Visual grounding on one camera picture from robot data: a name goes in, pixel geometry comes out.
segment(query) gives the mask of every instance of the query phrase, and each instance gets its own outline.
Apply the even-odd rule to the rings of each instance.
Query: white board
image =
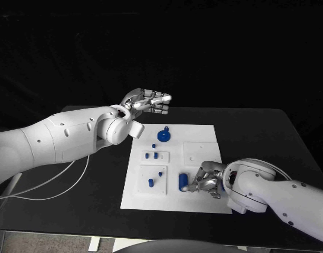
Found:
[[[167,142],[160,142],[157,133],[166,126],[172,138]],[[146,152],[150,152],[149,159],[144,159]],[[154,152],[169,152],[167,159],[165,161],[153,159]],[[144,124],[140,139],[133,139],[121,209],[231,214],[232,211],[226,206],[228,194],[221,191],[221,188],[218,189],[221,199],[214,199],[209,193],[203,191],[193,193],[179,191],[179,174],[186,173],[189,183],[192,183],[199,166],[206,160],[222,162],[212,125]],[[159,181],[160,184],[156,181],[150,188],[149,177],[156,176],[162,167],[166,170],[166,175],[163,175],[166,176],[163,178],[166,184],[163,186],[162,181]],[[150,173],[147,176],[143,173],[146,169]],[[160,189],[165,187],[165,194],[162,194],[159,187]]]

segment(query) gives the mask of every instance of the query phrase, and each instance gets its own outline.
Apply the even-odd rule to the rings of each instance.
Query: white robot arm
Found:
[[[274,181],[277,172],[287,181]],[[241,159],[228,166],[205,161],[193,184],[182,190],[201,189],[218,199],[221,182],[231,209],[244,214],[247,210],[265,212],[270,206],[284,223],[323,241],[323,190],[293,181],[274,165],[257,159]]]
[[[36,124],[0,133],[0,183],[33,167],[71,162],[117,145],[127,135],[139,138],[143,111],[167,114],[165,93],[136,89],[121,105],[62,112]]]

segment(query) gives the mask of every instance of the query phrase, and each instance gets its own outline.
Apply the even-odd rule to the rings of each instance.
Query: small blue piece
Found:
[[[188,175],[185,173],[179,174],[179,191],[188,185]]]
[[[170,139],[170,133],[169,133],[169,127],[165,127],[165,129],[157,133],[157,140],[160,142],[166,142]]]
[[[153,179],[149,179],[149,186],[153,187]]]

